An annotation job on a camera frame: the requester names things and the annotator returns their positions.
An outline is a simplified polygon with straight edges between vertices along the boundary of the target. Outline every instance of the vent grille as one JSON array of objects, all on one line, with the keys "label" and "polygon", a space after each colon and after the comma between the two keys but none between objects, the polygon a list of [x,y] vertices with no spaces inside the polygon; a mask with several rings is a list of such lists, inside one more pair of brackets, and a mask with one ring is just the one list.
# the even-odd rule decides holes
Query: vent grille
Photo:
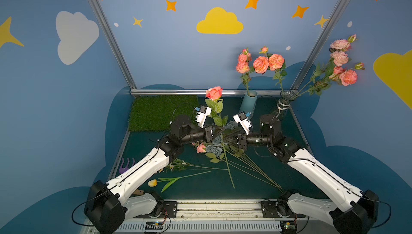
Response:
[{"label": "vent grille", "polygon": [[[136,233],[144,231],[143,222],[140,223],[124,223],[115,233]],[[281,231],[279,221],[256,222],[256,221],[191,221],[191,222],[172,222],[168,232],[193,232],[193,231]]]}]

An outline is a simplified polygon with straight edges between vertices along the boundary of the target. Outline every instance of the dark green table surface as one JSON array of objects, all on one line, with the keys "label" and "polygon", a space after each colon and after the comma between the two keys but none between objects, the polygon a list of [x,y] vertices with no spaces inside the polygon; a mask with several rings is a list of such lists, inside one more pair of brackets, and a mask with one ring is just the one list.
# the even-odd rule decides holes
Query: dark green table surface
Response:
[{"label": "dark green table surface", "polygon": [[[199,102],[200,104],[205,104],[203,98],[199,98]],[[229,120],[233,119],[232,116],[238,113],[241,102],[241,98],[224,97],[222,117],[229,115]],[[255,114],[252,119],[255,130],[259,129],[260,115],[270,113],[275,102],[275,99],[270,97],[258,99]],[[286,118],[282,121],[282,131],[285,136],[289,136],[295,139],[300,145],[304,145],[304,141],[290,112],[287,113]],[[135,161],[138,162],[156,145],[149,139],[156,140],[161,138],[162,135],[163,133],[132,132],[122,157],[125,161],[127,161],[127,158],[129,158],[130,161],[134,158]],[[245,153],[259,165],[267,175],[280,184],[284,191],[294,189],[305,196],[316,199],[327,198],[327,196],[305,176],[288,165],[279,162],[274,156],[271,156],[266,147],[249,146]],[[203,166],[207,167],[226,168],[226,163],[222,161],[219,163],[211,163],[209,161],[210,159],[205,155],[197,154],[196,149],[192,145],[186,145],[184,152],[179,158],[195,165],[203,164]],[[229,155],[228,159],[243,164],[231,155]],[[167,182],[160,182],[156,187],[149,187],[146,182],[140,186],[139,189],[145,192],[155,190],[164,199],[275,199],[282,194],[282,192],[275,187],[247,175],[236,168],[231,167],[230,169],[235,189],[233,189],[232,183],[230,182],[227,170],[211,170],[209,173],[180,179],[163,193],[161,193],[161,190]],[[149,180],[154,178],[179,177],[203,171],[208,170],[168,170],[167,173],[160,172],[153,175]]]}]

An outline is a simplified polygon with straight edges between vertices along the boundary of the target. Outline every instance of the blue vase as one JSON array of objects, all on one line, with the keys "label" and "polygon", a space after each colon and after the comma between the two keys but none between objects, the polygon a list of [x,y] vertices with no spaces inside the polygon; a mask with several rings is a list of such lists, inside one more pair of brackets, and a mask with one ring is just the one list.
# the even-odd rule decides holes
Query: blue vase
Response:
[{"label": "blue vase", "polygon": [[243,98],[242,105],[240,106],[239,112],[250,113],[249,119],[252,118],[253,112],[255,111],[256,100],[258,99],[258,94],[254,90],[249,90],[249,94],[246,93]]}]

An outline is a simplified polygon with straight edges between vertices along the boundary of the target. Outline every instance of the yellow cloud decal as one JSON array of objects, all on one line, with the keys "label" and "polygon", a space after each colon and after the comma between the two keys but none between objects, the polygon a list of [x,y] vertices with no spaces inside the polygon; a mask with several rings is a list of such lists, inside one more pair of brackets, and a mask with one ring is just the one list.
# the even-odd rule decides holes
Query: yellow cloud decal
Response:
[{"label": "yellow cloud decal", "polygon": [[243,24],[237,21],[232,12],[226,12],[222,8],[209,10],[205,20],[200,21],[196,29],[202,34],[239,34],[243,30]]},{"label": "yellow cloud decal", "polygon": [[373,64],[375,74],[412,109],[412,50],[386,53]]}]

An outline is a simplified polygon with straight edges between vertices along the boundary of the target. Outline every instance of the pink rose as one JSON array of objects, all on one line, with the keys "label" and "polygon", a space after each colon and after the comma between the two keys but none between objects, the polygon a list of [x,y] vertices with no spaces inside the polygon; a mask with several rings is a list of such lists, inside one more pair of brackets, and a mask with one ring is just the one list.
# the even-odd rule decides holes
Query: pink rose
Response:
[{"label": "pink rose", "polygon": [[248,59],[248,56],[246,54],[239,54],[239,56],[237,57],[237,61],[239,62],[246,62]]},{"label": "pink rose", "polygon": [[356,83],[358,80],[358,74],[354,70],[347,70],[345,73],[339,75],[342,85],[348,86]]},{"label": "pink rose", "polygon": [[333,74],[335,75],[339,75],[341,73],[345,72],[345,69],[342,67],[334,67],[333,68]]},{"label": "pink rose", "polygon": [[331,43],[330,47],[337,50],[347,51],[351,47],[351,43],[348,40],[341,39]]},{"label": "pink rose", "polygon": [[219,99],[222,97],[222,88],[221,87],[213,87],[206,90],[206,97],[211,99],[212,101]]},{"label": "pink rose", "polygon": [[196,150],[198,153],[205,153],[206,152],[205,148],[206,146],[202,143],[196,148]]},{"label": "pink rose", "polygon": [[273,54],[269,58],[270,70],[280,69],[285,62],[285,59],[280,54]]},{"label": "pink rose", "polygon": [[348,55],[343,51],[335,51],[331,53],[330,56],[334,58],[333,62],[338,67],[348,62]]},{"label": "pink rose", "polygon": [[363,62],[359,62],[358,64],[355,65],[355,69],[356,70],[364,70],[365,68],[363,66],[365,66],[363,64]]},{"label": "pink rose", "polygon": [[259,56],[253,63],[253,67],[255,68],[256,73],[265,73],[268,66],[269,60],[264,56]]},{"label": "pink rose", "polygon": [[356,41],[356,35],[349,36],[348,41],[351,42],[351,43]]},{"label": "pink rose", "polygon": [[242,74],[250,71],[249,64],[247,62],[238,62],[236,71]]}]

